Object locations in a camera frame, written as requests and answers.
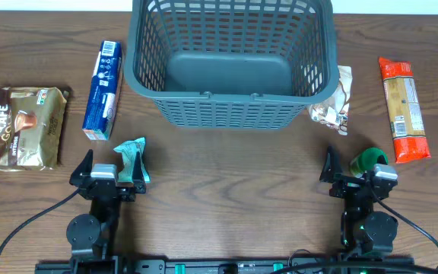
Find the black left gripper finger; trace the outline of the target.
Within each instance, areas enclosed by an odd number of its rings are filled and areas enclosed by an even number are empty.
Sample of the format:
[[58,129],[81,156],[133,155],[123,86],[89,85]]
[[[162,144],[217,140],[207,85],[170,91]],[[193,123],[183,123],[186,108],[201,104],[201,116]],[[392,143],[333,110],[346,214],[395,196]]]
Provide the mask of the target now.
[[93,150],[89,149],[82,162],[71,173],[69,183],[72,186],[80,186],[88,177],[92,170]]
[[144,174],[141,168],[141,152],[137,151],[135,154],[135,160],[133,164],[133,171],[132,171],[132,182],[134,184],[144,184]]

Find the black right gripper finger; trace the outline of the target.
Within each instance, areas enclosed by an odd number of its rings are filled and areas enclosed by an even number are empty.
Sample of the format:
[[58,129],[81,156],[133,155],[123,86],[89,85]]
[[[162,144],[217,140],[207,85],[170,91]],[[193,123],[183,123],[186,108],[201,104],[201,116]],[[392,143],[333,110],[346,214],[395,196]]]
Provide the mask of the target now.
[[386,156],[385,155],[378,155],[376,157],[372,157],[370,159],[369,164],[368,164],[367,170],[373,171],[373,165],[374,164],[386,164],[386,165],[388,165],[388,162],[386,160]]
[[338,154],[332,146],[327,147],[325,163],[319,177],[320,182],[338,182],[343,175]]

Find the green lidded jar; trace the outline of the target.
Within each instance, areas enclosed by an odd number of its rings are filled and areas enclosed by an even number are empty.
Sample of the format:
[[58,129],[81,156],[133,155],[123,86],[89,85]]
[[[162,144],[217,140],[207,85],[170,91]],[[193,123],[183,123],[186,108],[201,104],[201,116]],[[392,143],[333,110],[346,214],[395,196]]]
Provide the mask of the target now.
[[354,177],[361,178],[365,171],[372,170],[373,166],[378,164],[379,157],[384,159],[384,164],[389,163],[386,153],[379,148],[372,147],[362,151],[349,164],[351,174]]

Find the beige Pantree snack bag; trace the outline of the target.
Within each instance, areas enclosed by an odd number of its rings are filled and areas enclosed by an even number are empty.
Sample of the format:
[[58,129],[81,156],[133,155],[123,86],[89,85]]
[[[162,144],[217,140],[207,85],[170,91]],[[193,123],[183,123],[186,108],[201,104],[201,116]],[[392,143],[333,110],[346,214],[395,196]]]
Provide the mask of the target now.
[[307,107],[307,109],[313,122],[327,126],[339,135],[347,135],[353,75],[350,66],[339,65],[338,70],[340,78],[332,96],[319,104]]

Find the orange biscuit packet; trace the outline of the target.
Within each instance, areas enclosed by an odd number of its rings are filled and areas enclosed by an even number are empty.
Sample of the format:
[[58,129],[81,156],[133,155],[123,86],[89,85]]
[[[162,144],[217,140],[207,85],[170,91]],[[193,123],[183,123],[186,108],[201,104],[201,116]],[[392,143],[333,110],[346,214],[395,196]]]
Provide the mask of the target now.
[[385,92],[395,162],[431,157],[410,62],[378,58]]

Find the blue rectangular carton box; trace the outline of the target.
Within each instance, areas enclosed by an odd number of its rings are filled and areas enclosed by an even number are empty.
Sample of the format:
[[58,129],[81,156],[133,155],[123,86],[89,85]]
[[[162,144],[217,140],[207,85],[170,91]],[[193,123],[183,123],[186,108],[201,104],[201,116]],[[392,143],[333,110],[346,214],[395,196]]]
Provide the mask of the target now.
[[91,141],[107,141],[116,117],[122,80],[122,44],[104,40],[94,65],[82,130]]

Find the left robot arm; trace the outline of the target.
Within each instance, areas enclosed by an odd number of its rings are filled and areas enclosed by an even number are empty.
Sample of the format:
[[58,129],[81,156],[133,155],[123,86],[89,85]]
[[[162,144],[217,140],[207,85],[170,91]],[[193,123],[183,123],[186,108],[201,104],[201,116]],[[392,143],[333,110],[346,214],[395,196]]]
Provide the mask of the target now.
[[121,204],[134,202],[138,194],[146,193],[141,164],[141,152],[138,151],[132,165],[132,181],[120,183],[116,165],[94,164],[90,150],[71,174],[69,183],[76,187],[77,194],[91,201],[90,211],[73,218],[66,230],[73,273],[135,271],[125,256],[114,254],[114,242]]

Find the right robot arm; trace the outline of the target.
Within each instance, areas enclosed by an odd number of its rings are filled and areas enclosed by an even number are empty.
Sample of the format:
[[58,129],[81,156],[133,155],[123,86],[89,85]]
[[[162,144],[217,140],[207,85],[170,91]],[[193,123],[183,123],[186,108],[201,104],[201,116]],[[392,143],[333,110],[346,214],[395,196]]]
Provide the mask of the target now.
[[330,183],[331,197],[344,200],[341,216],[341,242],[356,256],[382,256],[393,251],[398,230],[395,217],[374,209],[374,204],[387,198],[398,185],[398,175],[380,156],[360,178],[344,175],[337,153],[332,146],[326,151],[319,177]]

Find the crumpled teal snack packet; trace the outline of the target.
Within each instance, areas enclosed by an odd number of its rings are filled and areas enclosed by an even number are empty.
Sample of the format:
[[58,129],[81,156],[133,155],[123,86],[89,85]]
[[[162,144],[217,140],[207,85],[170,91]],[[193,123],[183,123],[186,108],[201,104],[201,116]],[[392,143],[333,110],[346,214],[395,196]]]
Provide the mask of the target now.
[[141,137],[136,140],[123,142],[114,148],[114,151],[122,156],[123,169],[118,173],[119,183],[131,183],[132,174],[135,164],[138,160],[142,160],[144,148],[146,146],[146,138]]

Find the gold Nescafe coffee bag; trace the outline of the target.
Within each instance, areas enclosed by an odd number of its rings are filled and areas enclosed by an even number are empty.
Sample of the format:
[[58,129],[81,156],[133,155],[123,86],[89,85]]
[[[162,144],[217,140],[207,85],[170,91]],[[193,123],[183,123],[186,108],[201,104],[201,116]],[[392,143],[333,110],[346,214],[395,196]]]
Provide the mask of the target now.
[[57,165],[68,91],[0,87],[0,170]]

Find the grey plastic lattice basket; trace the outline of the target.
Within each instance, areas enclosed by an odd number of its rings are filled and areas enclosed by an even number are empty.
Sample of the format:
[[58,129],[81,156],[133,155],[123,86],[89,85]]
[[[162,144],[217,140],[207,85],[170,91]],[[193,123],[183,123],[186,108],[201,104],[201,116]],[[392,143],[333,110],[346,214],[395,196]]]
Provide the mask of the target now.
[[328,0],[134,0],[129,87],[173,125],[280,129],[338,86]]

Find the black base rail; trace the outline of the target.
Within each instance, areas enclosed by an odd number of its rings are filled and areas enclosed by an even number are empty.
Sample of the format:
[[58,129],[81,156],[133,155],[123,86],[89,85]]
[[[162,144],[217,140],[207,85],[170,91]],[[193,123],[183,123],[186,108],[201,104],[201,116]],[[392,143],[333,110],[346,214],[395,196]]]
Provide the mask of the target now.
[[328,259],[314,255],[299,255],[290,259],[267,260],[127,260],[119,256],[111,260],[78,262],[77,260],[42,261],[35,265],[35,273],[125,273],[125,274],[194,274],[194,273],[271,273],[279,269],[305,263],[324,263]]

